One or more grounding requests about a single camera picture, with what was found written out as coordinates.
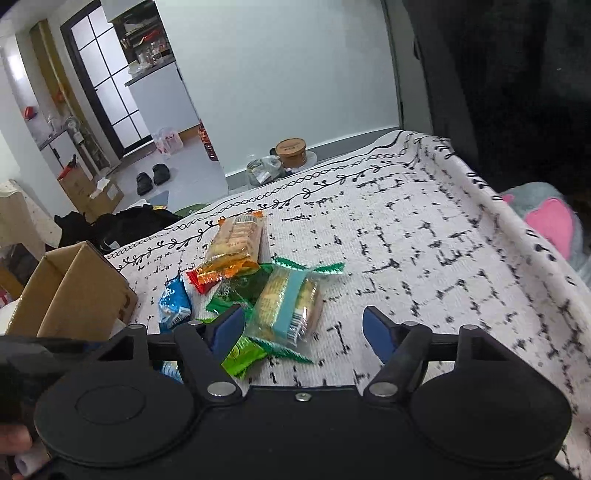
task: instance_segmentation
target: floor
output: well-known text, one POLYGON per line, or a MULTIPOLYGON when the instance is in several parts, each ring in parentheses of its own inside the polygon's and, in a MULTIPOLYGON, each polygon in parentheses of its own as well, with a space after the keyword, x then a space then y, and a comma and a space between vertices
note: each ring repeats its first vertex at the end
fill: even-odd
POLYGON ((155 151, 123 170, 118 169, 109 178, 115 179, 125 195, 115 213, 141 199, 150 203, 153 197, 164 192, 169 192, 167 209, 171 212, 195 203, 210 203, 228 194, 228 184, 219 162, 209 160, 199 138, 187 140, 184 148, 168 160, 155 151), (152 167, 157 163, 168 166, 170 180, 160 186, 155 185, 146 195, 139 196, 135 180, 137 174, 146 172, 153 177, 152 167))

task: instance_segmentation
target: screw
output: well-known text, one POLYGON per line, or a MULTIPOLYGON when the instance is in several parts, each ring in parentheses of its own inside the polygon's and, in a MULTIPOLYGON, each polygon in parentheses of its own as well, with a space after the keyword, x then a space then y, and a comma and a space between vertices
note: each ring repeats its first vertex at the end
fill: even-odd
POLYGON ((398 392, 398 387, 390 382, 376 382, 369 386, 369 392, 374 397, 393 397, 398 392))
POLYGON ((312 398, 312 395, 310 395, 308 392, 299 392, 295 394, 295 399, 297 401, 310 401, 312 398))
POLYGON ((214 397, 227 397, 236 391, 236 385, 230 382, 214 382, 209 384, 207 391, 214 397))

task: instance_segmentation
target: orange snack wrapper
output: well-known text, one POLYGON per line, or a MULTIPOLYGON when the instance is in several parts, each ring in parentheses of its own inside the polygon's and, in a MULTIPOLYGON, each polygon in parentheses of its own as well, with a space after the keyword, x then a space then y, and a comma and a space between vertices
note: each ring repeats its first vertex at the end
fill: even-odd
POLYGON ((199 283, 207 284, 256 272, 264 221, 262 212, 220 218, 220 228, 197 270, 199 283))

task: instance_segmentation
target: cardboard box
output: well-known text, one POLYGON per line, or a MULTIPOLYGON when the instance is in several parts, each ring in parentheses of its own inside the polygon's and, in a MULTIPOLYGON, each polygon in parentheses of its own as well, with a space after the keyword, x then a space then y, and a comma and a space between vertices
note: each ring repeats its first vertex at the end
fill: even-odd
POLYGON ((96 185, 89 180, 84 170, 80 167, 73 168, 59 182, 76 210, 85 214, 89 222, 94 222, 96 216, 90 209, 90 195, 96 190, 96 185))
POLYGON ((98 218, 105 213, 112 213, 123 198, 123 192, 114 180, 107 180, 102 190, 95 190, 90 195, 89 209, 98 218))
POLYGON ((48 252, 22 292, 7 335, 107 340, 138 297, 89 242, 48 252))

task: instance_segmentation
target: kitchen shelf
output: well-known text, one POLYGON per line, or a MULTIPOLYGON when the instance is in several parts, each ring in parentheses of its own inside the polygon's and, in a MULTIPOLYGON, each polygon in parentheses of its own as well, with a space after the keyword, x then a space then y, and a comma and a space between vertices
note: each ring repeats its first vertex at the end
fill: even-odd
POLYGON ((154 18, 150 23, 145 24, 143 27, 136 28, 135 30, 125 34, 125 38, 127 38, 128 40, 131 38, 135 38, 140 34, 145 34, 149 32, 149 30, 153 29, 158 25, 162 25, 162 21, 159 18, 154 18))

